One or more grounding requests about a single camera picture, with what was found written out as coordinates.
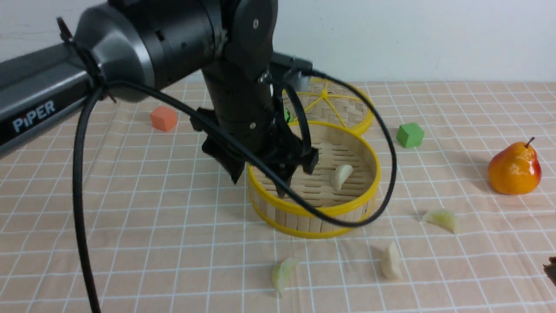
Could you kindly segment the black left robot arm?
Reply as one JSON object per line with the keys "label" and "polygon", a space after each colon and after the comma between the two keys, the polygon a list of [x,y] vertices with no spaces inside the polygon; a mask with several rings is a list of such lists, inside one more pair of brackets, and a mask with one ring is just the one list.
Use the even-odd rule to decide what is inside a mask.
{"label": "black left robot arm", "polygon": [[100,83],[162,90],[201,70],[213,109],[198,109],[290,184],[318,152],[296,137],[281,90],[294,93],[309,61],[275,52],[276,0],[109,0],[81,15],[74,36],[1,63],[1,155],[61,123]]}

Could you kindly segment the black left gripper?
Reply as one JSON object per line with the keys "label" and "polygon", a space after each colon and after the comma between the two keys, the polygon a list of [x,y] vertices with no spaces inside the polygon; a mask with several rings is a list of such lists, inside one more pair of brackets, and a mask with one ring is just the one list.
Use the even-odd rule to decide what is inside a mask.
{"label": "black left gripper", "polygon": [[[263,80],[249,79],[240,67],[226,60],[216,60],[201,68],[212,109],[198,109],[197,113],[215,123],[223,132],[237,140],[258,157],[288,187],[301,166],[311,174],[318,162],[318,152],[311,144],[308,122],[302,105],[300,113],[301,136],[293,134],[282,115],[284,109],[281,92],[296,96],[296,91],[284,81],[273,79],[270,71]],[[235,152],[219,152],[221,166],[229,173],[233,184],[238,184],[245,169],[245,158]],[[286,192],[271,180],[278,198]]]}

